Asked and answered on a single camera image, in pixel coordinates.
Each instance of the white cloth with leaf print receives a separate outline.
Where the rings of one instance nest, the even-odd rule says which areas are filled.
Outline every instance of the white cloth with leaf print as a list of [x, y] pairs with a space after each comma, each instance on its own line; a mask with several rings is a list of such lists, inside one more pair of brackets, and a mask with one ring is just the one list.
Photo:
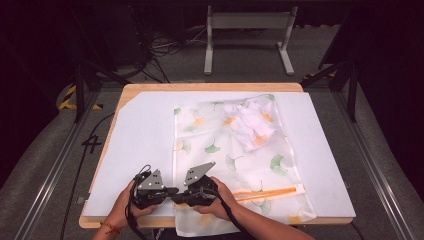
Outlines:
[[[180, 192], [186, 189], [187, 169], [215, 162], [207, 175], [220, 179], [233, 194], [295, 189], [288, 194], [239, 201], [245, 207], [286, 224], [316, 217], [282, 131], [274, 95], [180, 105], [175, 106], [174, 115], [173, 177]], [[179, 236], [238, 231], [231, 222], [201, 215], [189, 206], [176, 205], [174, 211]]]

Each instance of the hand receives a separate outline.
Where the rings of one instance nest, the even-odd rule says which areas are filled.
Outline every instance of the hand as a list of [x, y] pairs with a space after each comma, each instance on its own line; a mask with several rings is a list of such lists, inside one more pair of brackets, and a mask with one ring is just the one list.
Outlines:
[[[211, 179], [212, 181], [216, 183], [216, 185], [218, 185], [219, 194], [221, 195], [222, 199], [225, 201], [225, 203], [227, 203], [227, 205], [231, 209], [234, 209], [240, 206], [237, 203], [236, 199], [234, 198], [233, 194], [231, 193], [230, 189], [224, 183], [222, 183], [215, 177], [211, 177]], [[222, 207], [221, 200], [219, 198], [215, 198], [215, 200], [212, 202], [210, 206], [194, 206], [193, 210], [200, 214], [212, 213], [218, 218], [230, 221], [230, 218], [225, 212], [224, 207]]]
[[[113, 205], [112, 210], [106, 218], [106, 222], [115, 226], [119, 229], [127, 227], [128, 221], [125, 217], [125, 209], [128, 205], [128, 199], [130, 197], [131, 187], [134, 184], [134, 180], [132, 180], [128, 186], [119, 194], [118, 198]], [[135, 205], [131, 204], [131, 212], [135, 218], [139, 218], [144, 215], [152, 214], [158, 208], [157, 205], [149, 206], [145, 209], [140, 210]]]

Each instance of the bracelet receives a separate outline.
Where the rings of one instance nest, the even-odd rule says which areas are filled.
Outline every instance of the bracelet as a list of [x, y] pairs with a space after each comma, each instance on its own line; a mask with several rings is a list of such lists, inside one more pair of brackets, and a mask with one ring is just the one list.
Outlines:
[[100, 222], [100, 226], [103, 225], [103, 224], [106, 225], [106, 226], [108, 226], [111, 229], [109, 232], [106, 232], [105, 234], [109, 234], [111, 232], [116, 232], [118, 235], [122, 235], [121, 229], [112, 226], [110, 223], [108, 223], [106, 221]]

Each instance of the gray carpet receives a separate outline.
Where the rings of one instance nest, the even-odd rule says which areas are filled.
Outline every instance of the gray carpet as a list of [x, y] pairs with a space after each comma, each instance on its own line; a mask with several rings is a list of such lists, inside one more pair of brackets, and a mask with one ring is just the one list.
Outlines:
[[[160, 57], [159, 61], [168, 79], [173, 83], [300, 82], [304, 75], [317, 72], [317, 66], [337, 30], [337, 26], [293, 30], [288, 52], [295, 70], [294, 76], [287, 76], [284, 72], [275, 45], [278, 34], [274, 31], [265, 31], [259, 36], [250, 36], [241, 32], [217, 34], [211, 76], [203, 75], [205, 44], [202, 42], [187, 47], [177, 54]], [[149, 65], [148, 68], [155, 76], [161, 78], [154, 67]], [[139, 74], [130, 80], [134, 83], [152, 82], [144, 74]], [[328, 81], [324, 79], [306, 88], [305, 91], [311, 94], [341, 175], [350, 185], [348, 193], [357, 214], [353, 222], [365, 239], [398, 239], [376, 188], [364, 167], [357, 143], [349, 131], [349, 123], [337, 107], [334, 94], [326, 88], [327, 83]], [[87, 197], [103, 145], [97, 146], [93, 153], [87, 149], [84, 155], [85, 146], [82, 143], [88, 139], [92, 130], [102, 119], [115, 111], [122, 91], [121, 87], [116, 86], [115, 83], [105, 84], [96, 100], [96, 103], [103, 104], [104, 108], [89, 111], [57, 185], [34, 225], [30, 239], [60, 239], [68, 200], [83, 156], [85, 158], [72, 196], [64, 239], [89, 239], [94, 234], [93, 229], [79, 227], [78, 219], [83, 204], [77, 203], [76, 200], [78, 197]], [[424, 239], [424, 229], [421, 227], [424, 222], [424, 204], [396, 163], [361, 91], [358, 92], [356, 111], [357, 126], [389, 182], [408, 225], [416, 239]], [[59, 155], [61, 146], [68, 137], [74, 118], [75, 110], [61, 110], [56, 119], [28, 148], [1, 189], [0, 239], [15, 237], [44, 179]], [[111, 119], [112, 117], [109, 117], [103, 121], [94, 132], [99, 136], [98, 141], [101, 143], [104, 143], [107, 136]], [[350, 224], [299, 226], [299, 229], [316, 239], [360, 239], [358, 232]], [[120, 239], [136, 239], [136, 236], [130, 230], [126, 230]]]

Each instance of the person's right hand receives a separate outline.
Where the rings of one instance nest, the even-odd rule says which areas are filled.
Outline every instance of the person's right hand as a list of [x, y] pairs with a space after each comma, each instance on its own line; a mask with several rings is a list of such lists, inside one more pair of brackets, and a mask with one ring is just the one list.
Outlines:
[[[230, 189], [219, 181], [215, 177], [211, 177], [212, 181], [218, 185], [218, 192], [221, 195], [222, 199], [225, 201], [225, 203], [231, 208], [234, 209], [238, 206], [240, 206], [236, 199], [234, 198], [233, 194], [231, 193]], [[219, 198], [215, 198], [215, 200], [212, 202], [210, 206], [194, 206], [193, 210], [200, 213], [200, 214], [207, 214], [211, 213], [215, 215], [218, 218], [225, 219], [227, 221], [230, 221], [230, 218], [228, 217], [227, 213], [224, 210], [224, 207], [221, 205], [221, 200]]]

